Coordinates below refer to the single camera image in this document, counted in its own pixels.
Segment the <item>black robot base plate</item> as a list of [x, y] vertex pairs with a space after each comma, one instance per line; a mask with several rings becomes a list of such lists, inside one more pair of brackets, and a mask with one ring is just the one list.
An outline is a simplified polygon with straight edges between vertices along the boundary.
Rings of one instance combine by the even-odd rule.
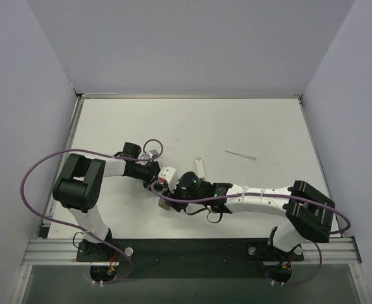
[[76, 260], [89, 262], [91, 272], [111, 269], [133, 279], [229, 279], [264, 276], [267, 267], [301, 262], [303, 254], [285, 253], [266, 238], [113, 239], [121, 250], [79, 243]]

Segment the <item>white remote control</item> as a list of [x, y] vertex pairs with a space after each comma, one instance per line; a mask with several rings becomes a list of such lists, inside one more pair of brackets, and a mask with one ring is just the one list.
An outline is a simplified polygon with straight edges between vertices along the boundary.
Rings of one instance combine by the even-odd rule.
[[196, 169], [196, 174], [198, 178], [205, 180], [206, 179], [206, 172], [204, 168], [204, 162], [202, 158], [196, 158], [195, 159], [195, 169]]

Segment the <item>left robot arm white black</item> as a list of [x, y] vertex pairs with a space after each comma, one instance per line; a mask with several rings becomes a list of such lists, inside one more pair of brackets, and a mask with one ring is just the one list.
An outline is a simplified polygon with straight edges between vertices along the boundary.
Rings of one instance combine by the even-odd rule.
[[158, 179], [157, 159], [162, 151], [126, 142], [114, 155], [87, 158], [71, 153], [54, 184], [53, 199], [60, 202], [85, 229], [84, 239], [92, 243], [90, 252], [98, 260], [113, 254], [111, 230], [103, 222], [97, 207], [103, 179], [129, 177], [142, 182], [144, 188]]

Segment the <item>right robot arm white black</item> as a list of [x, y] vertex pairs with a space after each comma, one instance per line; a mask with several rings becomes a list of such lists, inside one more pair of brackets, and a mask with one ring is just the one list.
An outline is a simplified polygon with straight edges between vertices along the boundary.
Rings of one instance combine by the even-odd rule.
[[290, 187], [251, 188], [210, 183], [194, 172], [178, 175], [174, 168], [162, 169], [158, 180], [166, 186], [164, 202], [178, 212], [196, 204], [220, 215], [252, 212], [287, 219], [270, 234], [270, 244], [280, 251], [288, 253], [305, 240], [329, 241], [335, 203], [302, 180]]

